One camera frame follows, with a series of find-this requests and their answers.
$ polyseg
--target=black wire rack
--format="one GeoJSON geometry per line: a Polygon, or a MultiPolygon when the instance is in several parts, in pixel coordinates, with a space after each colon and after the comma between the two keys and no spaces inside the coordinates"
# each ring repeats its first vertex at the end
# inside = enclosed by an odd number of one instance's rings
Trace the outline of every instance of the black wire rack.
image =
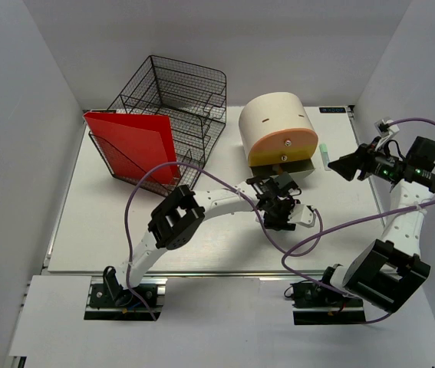
{"type": "MultiPolygon", "coordinates": [[[[149,56],[107,108],[117,113],[165,115],[170,118],[176,159],[203,168],[226,126],[226,75],[222,71],[159,56],[149,56]]],[[[90,133],[113,177],[137,184],[137,179],[117,176],[110,163],[145,170],[105,139],[90,133]]],[[[150,178],[141,187],[162,196],[187,184],[191,189],[199,172],[181,167],[170,184],[150,178]]]]}

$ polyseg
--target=red folder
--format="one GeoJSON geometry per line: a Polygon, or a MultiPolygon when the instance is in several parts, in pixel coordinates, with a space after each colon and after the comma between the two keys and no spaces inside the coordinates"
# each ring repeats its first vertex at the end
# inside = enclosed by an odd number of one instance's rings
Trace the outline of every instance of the red folder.
{"type": "MultiPolygon", "coordinates": [[[[117,159],[115,155],[105,153],[116,176],[141,179],[154,166],[176,161],[169,117],[90,112],[84,115],[84,119],[91,132],[101,138],[99,144],[102,150],[108,150],[110,146],[113,151],[112,147],[115,147],[135,163],[130,165],[122,155],[117,159]]],[[[153,172],[151,177],[152,181],[171,184],[174,178],[180,177],[180,172],[177,166],[168,166],[153,172]]]]}

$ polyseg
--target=wire mesh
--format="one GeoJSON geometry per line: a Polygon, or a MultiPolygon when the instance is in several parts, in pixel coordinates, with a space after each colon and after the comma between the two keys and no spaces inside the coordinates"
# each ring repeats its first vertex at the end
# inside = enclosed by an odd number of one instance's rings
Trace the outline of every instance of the wire mesh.
{"type": "MultiPolygon", "coordinates": [[[[178,161],[203,168],[226,126],[226,76],[215,69],[152,55],[107,110],[168,116],[178,161]]],[[[137,184],[136,179],[117,176],[110,162],[130,166],[136,172],[143,169],[110,142],[93,134],[90,137],[111,175],[137,184]]],[[[142,187],[167,196],[178,185],[187,184],[192,189],[198,178],[198,171],[185,167],[170,184],[152,178],[142,187]]]]}

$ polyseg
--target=purple cable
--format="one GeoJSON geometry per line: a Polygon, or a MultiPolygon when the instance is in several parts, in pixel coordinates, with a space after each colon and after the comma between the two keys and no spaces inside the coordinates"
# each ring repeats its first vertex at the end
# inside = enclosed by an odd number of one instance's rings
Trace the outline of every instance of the purple cable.
{"type": "MultiPolygon", "coordinates": [[[[143,178],[141,180],[139,180],[139,182],[137,183],[137,185],[135,186],[135,188],[133,188],[132,193],[130,194],[130,197],[128,198],[127,201],[127,205],[125,206],[125,213],[124,213],[124,223],[125,223],[125,234],[127,235],[127,240],[128,240],[128,248],[129,248],[129,256],[128,256],[128,266],[127,266],[127,273],[126,273],[126,277],[125,280],[127,282],[127,288],[128,290],[132,293],[132,295],[134,295],[137,299],[140,300],[140,302],[144,305],[144,307],[149,311],[150,316],[156,320],[156,316],[154,315],[154,313],[152,312],[152,310],[149,307],[149,304],[140,296],[140,294],[138,294],[133,287],[130,285],[130,280],[129,280],[129,276],[130,276],[130,271],[132,269],[131,267],[131,263],[132,263],[132,259],[133,259],[133,244],[132,244],[132,238],[130,236],[130,229],[129,229],[129,225],[128,225],[128,214],[130,211],[130,204],[132,203],[133,197],[135,196],[135,193],[137,193],[137,190],[139,190],[140,186],[142,185],[142,183],[144,182],[144,180],[146,180],[152,173],[154,173],[155,171],[162,169],[163,167],[166,166],[187,166],[191,169],[195,169],[199,172],[201,172],[202,174],[207,175],[209,178],[216,180],[220,185],[224,186],[226,189],[228,189],[231,192],[234,192],[236,195],[239,195],[240,197],[242,197],[244,200],[246,200],[249,205],[252,207],[253,211],[255,212],[260,225],[262,226],[262,230],[265,233],[266,238],[270,241],[270,243],[272,243],[272,245],[277,248],[281,253],[286,254],[287,252],[282,249],[282,247],[280,247],[280,245],[278,245],[276,243],[275,240],[273,240],[272,236],[269,234],[269,232],[267,231],[267,229],[265,228],[265,223],[263,222],[263,218],[259,213],[259,210],[256,208],[255,204],[253,203],[253,201],[247,196],[244,195],[242,192],[239,192],[236,188],[232,187],[231,185],[229,185],[226,182],[223,182],[221,179],[217,178],[216,176],[212,175],[211,173],[205,171],[204,169],[200,169],[198,166],[194,166],[190,163],[178,163],[178,162],[171,162],[171,163],[162,163],[158,166],[155,166],[154,168],[152,168],[151,170],[149,170],[146,175],[143,176],[143,178]]],[[[319,214],[319,211],[316,209],[315,210],[316,214],[318,215],[318,220],[319,220],[319,231],[322,232],[323,231],[323,220],[321,218],[321,215],[319,214]]],[[[299,254],[299,255],[293,255],[292,253],[289,253],[291,256],[293,257],[300,257],[301,255],[306,255],[307,253],[309,253],[310,251],[312,251],[316,245],[318,245],[319,240],[321,237],[317,237],[315,243],[305,252],[299,254]]],[[[306,274],[302,274],[301,272],[296,271],[296,274],[298,274],[299,276],[301,276],[302,278],[305,278],[306,280],[309,280],[311,282],[314,282],[320,286],[322,286],[323,288],[328,288],[328,289],[332,289],[334,291],[338,291],[337,289],[335,289],[334,287],[324,284],[318,280],[315,280],[314,278],[310,278],[309,276],[307,276],[306,274]]]]}
{"type": "MultiPolygon", "coordinates": [[[[397,124],[401,124],[401,123],[406,123],[406,122],[408,122],[408,121],[420,121],[420,122],[428,123],[428,124],[430,124],[430,125],[434,125],[434,126],[435,126],[435,121],[430,120],[430,119],[425,119],[425,118],[423,118],[423,117],[410,117],[410,118],[407,118],[407,119],[396,120],[396,121],[394,121],[393,123],[389,123],[388,126],[390,127],[390,126],[392,126],[392,125],[397,125],[397,124]]],[[[419,204],[419,206],[420,206],[421,208],[425,208],[425,207],[428,207],[428,206],[430,206],[430,205],[435,205],[435,199],[433,199],[432,201],[427,202],[427,203],[420,203],[420,204],[419,204]]],[[[418,210],[418,207],[416,207],[415,205],[412,205],[412,206],[410,206],[410,207],[405,207],[404,209],[393,209],[393,210],[391,210],[391,211],[386,211],[386,212],[380,213],[380,214],[378,214],[378,215],[372,215],[372,216],[368,216],[368,217],[364,217],[364,218],[359,218],[359,219],[357,219],[357,220],[350,221],[350,222],[345,222],[344,224],[341,224],[341,225],[338,225],[338,226],[334,226],[333,228],[329,228],[329,229],[327,229],[327,230],[320,231],[320,232],[318,232],[317,234],[312,235],[312,236],[310,236],[309,238],[306,238],[306,239],[303,240],[303,241],[300,241],[298,244],[296,244],[296,245],[294,245],[292,248],[290,248],[290,249],[289,249],[289,250],[284,254],[284,256],[282,257],[282,266],[284,266],[284,268],[285,268],[286,270],[290,271],[291,273],[296,274],[296,275],[298,275],[298,276],[302,276],[302,274],[301,274],[300,272],[297,272],[297,271],[294,270],[293,268],[290,268],[290,267],[285,263],[285,260],[287,259],[287,257],[289,257],[289,256],[291,255],[291,253],[292,253],[293,251],[295,251],[296,249],[300,248],[300,247],[303,246],[304,244],[310,242],[311,240],[318,239],[318,238],[320,238],[320,237],[323,236],[323,235],[331,234],[332,232],[336,232],[337,230],[341,230],[341,229],[343,229],[343,228],[347,228],[347,227],[352,226],[352,225],[361,224],[362,222],[368,222],[368,221],[375,220],[375,219],[380,219],[380,218],[382,218],[382,217],[386,217],[386,216],[389,216],[389,215],[395,215],[395,214],[397,214],[397,213],[411,212],[411,211],[414,211],[414,210],[418,210]]],[[[334,288],[334,291],[337,291],[337,292],[339,292],[340,294],[343,294],[343,293],[341,293],[338,289],[335,289],[335,288],[334,288]]],[[[376,319],[376,320],[370,320],[370,321],[368,321],[368,322],[365,322],[364,324],[374,324],[374,323],[376,323],[376,322],[380,322],[380,321],[382,321],[382,320],[385,320],[385,319],[388,318],[389,316],[390,316],[390,314],[386,314],[386,315],[384,315],[384,316],[381,317],[381,318],[378,318],[378,319],[376,319]]]]}

